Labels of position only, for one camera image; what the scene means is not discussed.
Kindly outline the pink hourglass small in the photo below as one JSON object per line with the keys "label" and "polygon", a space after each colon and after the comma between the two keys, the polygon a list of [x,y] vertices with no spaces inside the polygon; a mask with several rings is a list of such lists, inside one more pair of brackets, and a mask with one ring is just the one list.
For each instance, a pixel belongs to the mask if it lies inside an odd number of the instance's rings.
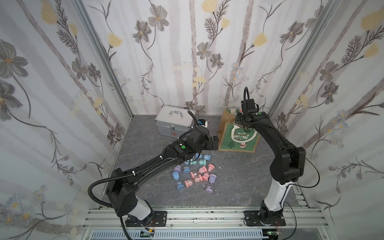
{"label": "pink hourglass small", "polygon": [[211,173],[215,169],[215,166],[212,164],[208,164],[208,166],[202,166],[199,168],[199,173]]}

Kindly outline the green burlap canvas bag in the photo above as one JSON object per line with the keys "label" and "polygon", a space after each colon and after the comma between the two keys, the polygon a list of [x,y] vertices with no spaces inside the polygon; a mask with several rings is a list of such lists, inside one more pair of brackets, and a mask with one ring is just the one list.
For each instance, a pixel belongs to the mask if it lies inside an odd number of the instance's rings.
{"label": "green burlap canvas bag", "polygon": [[219,151],[254,153],[260,139],[260,134],[254,129],[246,130],[243,126],[235,123],[237,113],[240,109],[223,110],[221,122],[218,129]]}

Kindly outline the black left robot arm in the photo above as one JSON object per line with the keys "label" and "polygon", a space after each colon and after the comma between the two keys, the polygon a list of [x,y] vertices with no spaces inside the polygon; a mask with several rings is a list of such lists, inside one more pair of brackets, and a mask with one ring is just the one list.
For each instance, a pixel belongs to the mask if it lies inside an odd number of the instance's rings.
{"label": "black left robot arm", "polygon": [[155,212],[150,204],[136,196],[142,184],[171,167],[197,159],[202,151],[218,149],[218,137],[211,136],[207,121],[197,119],[191,111],[188,114],[193,119],[192,128],[165,146],[159,155],[126,171],[116,169],[109,178],[88,187],[88,195],[94,202],[114,209],[127,239],[130,236],[124,216],[132,217],[140,227],[148,227],[155,221]]}

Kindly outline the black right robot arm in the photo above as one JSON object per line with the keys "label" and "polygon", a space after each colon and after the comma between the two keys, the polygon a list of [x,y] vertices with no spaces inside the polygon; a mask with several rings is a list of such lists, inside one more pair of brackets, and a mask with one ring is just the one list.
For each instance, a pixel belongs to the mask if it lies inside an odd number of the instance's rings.
{"label": "black right robot arm", "polygon": [[245,213],[244,222],[248,227],[283,226],[286,196],[291,187],[300,187],[297,181],[304,174],[305,162],[310,163],[310,160],[304,148],[288,141],[273,125],[269,115],[260,111],[259,105],[250,98],[248,87],[244,89],[241,109],[236,115],[234,127],[242,127],[247,133],[250,129],[255,130],[255,134],[265,139],[275,155],[270,165],[273,180],[267,197],[262,201],[259,211]]}

